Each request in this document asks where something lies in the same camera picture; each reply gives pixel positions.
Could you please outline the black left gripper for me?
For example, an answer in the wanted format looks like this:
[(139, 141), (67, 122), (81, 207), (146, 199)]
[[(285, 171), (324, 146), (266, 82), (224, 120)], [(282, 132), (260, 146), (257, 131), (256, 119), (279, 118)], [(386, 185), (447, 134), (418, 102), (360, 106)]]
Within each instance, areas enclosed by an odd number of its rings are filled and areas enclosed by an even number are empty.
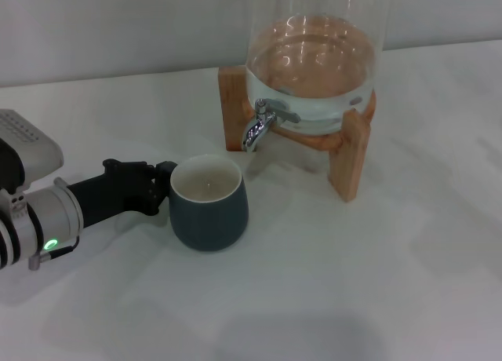
[(154, 168), (146, 162), (107, 159), (103, 166), (103, 174), (67, 187), (80, 206), (84, 228), (128, 211), (157, 215), (169, 197), (177, 164), (164, 161)]

